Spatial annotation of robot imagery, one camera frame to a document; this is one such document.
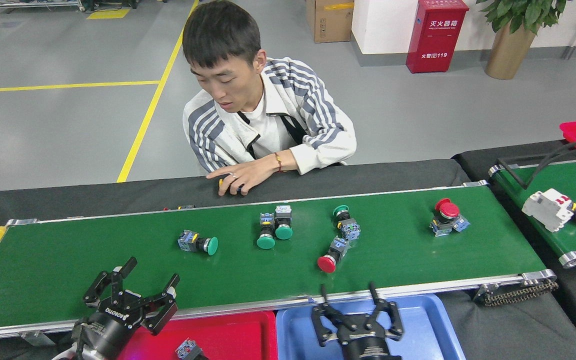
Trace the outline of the person's left hand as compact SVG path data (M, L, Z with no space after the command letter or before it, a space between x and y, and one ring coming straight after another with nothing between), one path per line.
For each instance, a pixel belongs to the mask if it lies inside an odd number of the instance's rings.
M251 189L281 169L281 158L268 155L257 160L219 168L208 173L206 178L221 180L218 196L225 194L246 196Z

